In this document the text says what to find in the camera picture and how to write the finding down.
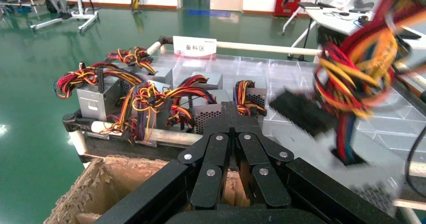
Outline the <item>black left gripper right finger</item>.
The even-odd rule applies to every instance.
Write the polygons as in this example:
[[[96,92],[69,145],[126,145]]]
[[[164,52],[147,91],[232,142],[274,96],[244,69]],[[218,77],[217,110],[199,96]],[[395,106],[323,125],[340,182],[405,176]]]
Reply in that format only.
[[[235,136],[235,162],[250,204],[290,206],[291,197],[283,180],[288,176],[285,165],[294,160],[294,154],[265,136],[257,119],[239,114],[233,101],[231,129]]]

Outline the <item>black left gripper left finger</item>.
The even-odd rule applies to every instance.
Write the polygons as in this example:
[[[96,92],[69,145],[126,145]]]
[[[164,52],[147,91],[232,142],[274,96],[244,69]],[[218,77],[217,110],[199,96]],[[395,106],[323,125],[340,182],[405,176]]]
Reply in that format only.
[[[233,140],[232,109],[232,101],[222,102],[221,114],[208,119],[203,136],[178,156],[192,171],[189,176],[196,177],[191,209],[215,209],[223,199]]]

